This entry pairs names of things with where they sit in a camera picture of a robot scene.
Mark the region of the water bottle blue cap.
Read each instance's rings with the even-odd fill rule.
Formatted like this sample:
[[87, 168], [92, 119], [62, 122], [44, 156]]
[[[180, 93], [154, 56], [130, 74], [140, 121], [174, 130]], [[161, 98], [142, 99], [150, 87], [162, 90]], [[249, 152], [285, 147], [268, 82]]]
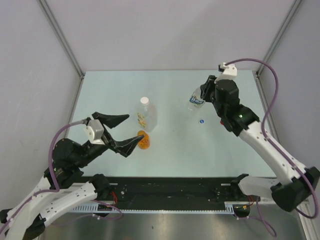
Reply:
[[205, 101], [201, 98], [201, 93], [201, 88], [198, 87], [190, 96], [187, 103], [189, 112], [197, 112], [205, 104]]

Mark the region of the square bottle white cap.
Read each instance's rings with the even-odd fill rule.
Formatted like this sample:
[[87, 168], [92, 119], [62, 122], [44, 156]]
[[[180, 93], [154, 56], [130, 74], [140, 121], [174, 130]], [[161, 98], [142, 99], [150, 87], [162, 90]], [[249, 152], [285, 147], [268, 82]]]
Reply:
[[136, 119], [145, 132], [152, 132], [158, 123], [156, 106], [146, 96], [143, 96], [135, 108]]

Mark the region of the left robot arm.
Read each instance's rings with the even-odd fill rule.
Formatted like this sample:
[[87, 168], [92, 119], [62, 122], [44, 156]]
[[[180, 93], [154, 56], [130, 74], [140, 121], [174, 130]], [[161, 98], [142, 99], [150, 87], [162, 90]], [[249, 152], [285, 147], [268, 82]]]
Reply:
[[[33, 240], [56, 219], [83, 203], [102, 201], [109, 196], [116, 202], [114, 190], [103, 174], [95, 174], [70, 193], [64, 192], [84, 174], [81, 169], [104, 152], [111, 150], [125, 158], [131, 155], [143, 136], [117, 141], [108, 131], [128, 118], [129, 114], [106, 115], [94, 112], [88, 118], [71, 122], [59, 129], [49, 147], [48, 168], [36, 187], [16, 207], [0, 212], [0, 232], [5, 239]], [[77, 125], [85, 126], [88, 140], [84, 144], [69, 138], [59, 139], [62, 132]]]

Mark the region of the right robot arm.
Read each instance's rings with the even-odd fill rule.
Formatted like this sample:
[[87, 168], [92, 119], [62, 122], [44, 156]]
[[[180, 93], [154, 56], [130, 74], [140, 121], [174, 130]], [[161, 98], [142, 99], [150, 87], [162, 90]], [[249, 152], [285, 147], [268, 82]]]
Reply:
[[239, 175], [230, 188], [235, 200], [242, 201], [249, 195], [272, 199], [282, 210], [291, 212], [315, 191], [320, 171], [297, 161], [262, 130], [259, 117], [240, 103], [239, 89], [233, 80], [209, 75], [200, 91], [201, 98], [213, 104], [225, 129], [251, 146], [276, 175], [275, 178]]

